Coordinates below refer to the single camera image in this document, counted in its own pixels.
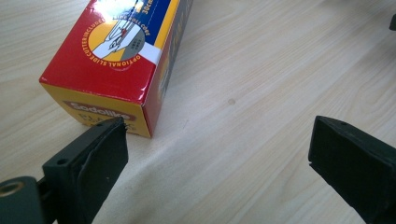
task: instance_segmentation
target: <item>light wood surface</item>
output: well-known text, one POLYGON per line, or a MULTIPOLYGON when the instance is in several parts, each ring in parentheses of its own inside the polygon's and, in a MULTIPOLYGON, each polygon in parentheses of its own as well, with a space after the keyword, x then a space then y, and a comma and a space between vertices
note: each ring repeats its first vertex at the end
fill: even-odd
MULTIPOLYGON (((0 181, 88 127, 38 78, 87 1, 0 3, 0 181)), ((94 223, 363 223, 308 165, 316 115, 396 147, 391 0, 195 0, 152 139, 94 223)))

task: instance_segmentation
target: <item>wood grain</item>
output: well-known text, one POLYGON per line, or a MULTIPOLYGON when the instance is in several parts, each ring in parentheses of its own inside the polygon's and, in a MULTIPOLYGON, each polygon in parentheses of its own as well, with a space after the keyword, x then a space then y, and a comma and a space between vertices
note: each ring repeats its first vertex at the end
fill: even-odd
MULTIPOLYGON (((87 1, 0 3, 0 181, 88 127, 38 78, 87 1)), ((94 223, 363 223, 308 165, 316 115, 396 147, 390 0, 195 0, 152 139, 94 223)))

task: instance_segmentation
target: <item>table surface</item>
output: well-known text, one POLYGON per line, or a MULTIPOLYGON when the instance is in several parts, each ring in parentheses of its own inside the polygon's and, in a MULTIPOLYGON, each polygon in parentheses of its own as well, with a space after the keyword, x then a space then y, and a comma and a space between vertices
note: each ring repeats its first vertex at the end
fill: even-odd
MULTIPOLYGON (((0 181, 88 130, 38 78, 87 1, 0 3, 0 181)), ((396 147, 390 0, 195 0, 155 136, 94 223, 363 223, 309 167, 316 115, 396 147)))

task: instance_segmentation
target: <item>cardboard box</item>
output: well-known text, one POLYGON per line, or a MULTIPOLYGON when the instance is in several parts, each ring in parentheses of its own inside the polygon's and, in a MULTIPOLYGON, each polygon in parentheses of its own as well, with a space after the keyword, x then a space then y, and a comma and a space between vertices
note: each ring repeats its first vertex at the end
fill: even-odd
POLYGON ((39 82, 71 116, 151 137, 192 0, 91 1, 39 82))

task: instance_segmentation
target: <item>screw hole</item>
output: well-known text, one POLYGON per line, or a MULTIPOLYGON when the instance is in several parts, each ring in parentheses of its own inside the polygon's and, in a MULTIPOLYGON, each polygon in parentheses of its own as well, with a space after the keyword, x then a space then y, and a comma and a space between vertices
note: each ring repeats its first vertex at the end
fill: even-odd
POLYGON ((24 184, 21 181, 12 182, 0 187, 0 198, 7 197, 23 189, 24 184))
POLYGON ((56 162, 56 164, 58 164, 58 165, 63 165, 63 164, 65 164, 65 163, 67 163, 67 159, 61 159, 61 160, 58 160, 58 161, 56 162))

